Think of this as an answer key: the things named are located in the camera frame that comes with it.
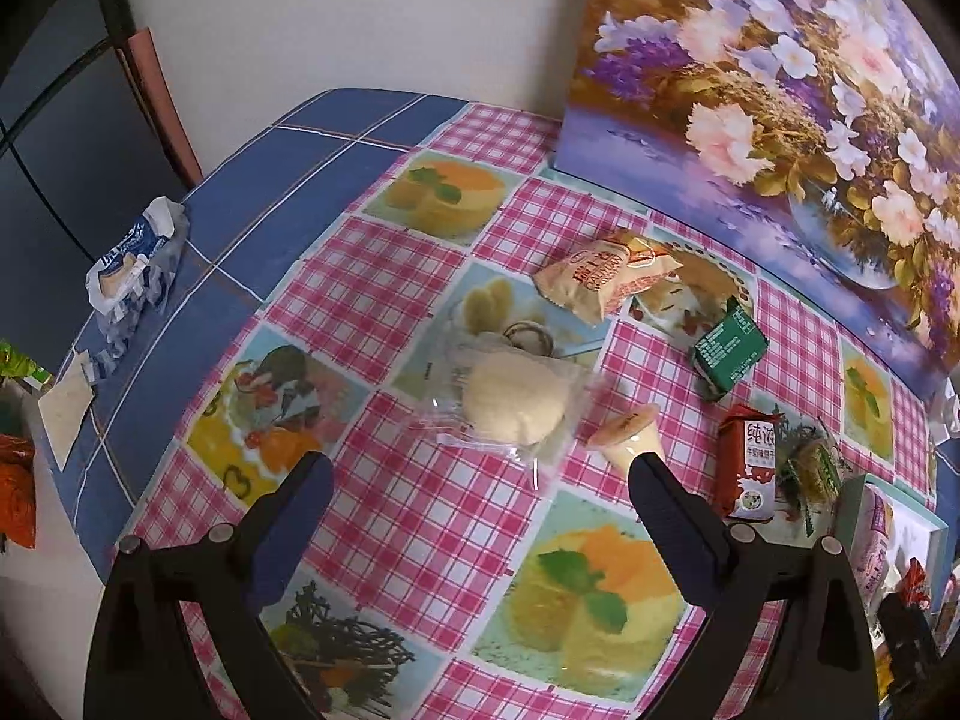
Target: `screw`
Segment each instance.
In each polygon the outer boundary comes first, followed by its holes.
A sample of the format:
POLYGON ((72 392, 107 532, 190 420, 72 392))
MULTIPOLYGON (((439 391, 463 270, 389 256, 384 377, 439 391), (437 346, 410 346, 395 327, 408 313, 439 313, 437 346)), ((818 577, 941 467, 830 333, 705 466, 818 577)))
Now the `screw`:
POLYGON ((120 543, 117 544, 117 549, 124 555, 133 555, 142 543, 140 536, 133 536, 133 533, 127 533, 126 536, 120 539, 120 543))
POLYGON ((839 555, 843 552, 843 544, 833 536, 824 536, 820 546, 824 548, 824 552, 829 552, 830 555, 839 555))
POLYGON ((214 544, 223 544, 233 538, 233 526, 229 522, 219 522, 210 528, 206 537, 214 544))
POLYGON ((739 541, 741 544, 749 544, 757 537, 757 531, 749 525, 737 522, 736 525, 730 528, 730 535, 733 536, 734 541, 739 541))

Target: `green package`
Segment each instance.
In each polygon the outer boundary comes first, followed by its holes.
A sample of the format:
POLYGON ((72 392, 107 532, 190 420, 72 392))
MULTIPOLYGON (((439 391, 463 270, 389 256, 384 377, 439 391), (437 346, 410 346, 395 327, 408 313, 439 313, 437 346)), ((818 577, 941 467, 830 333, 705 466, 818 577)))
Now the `green package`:
POLYGON ((706 397, 719 400, 756 365, 770 346, 736 298, 727 300, 727 315, 690 349, 690 365, 706 385, 706 397))

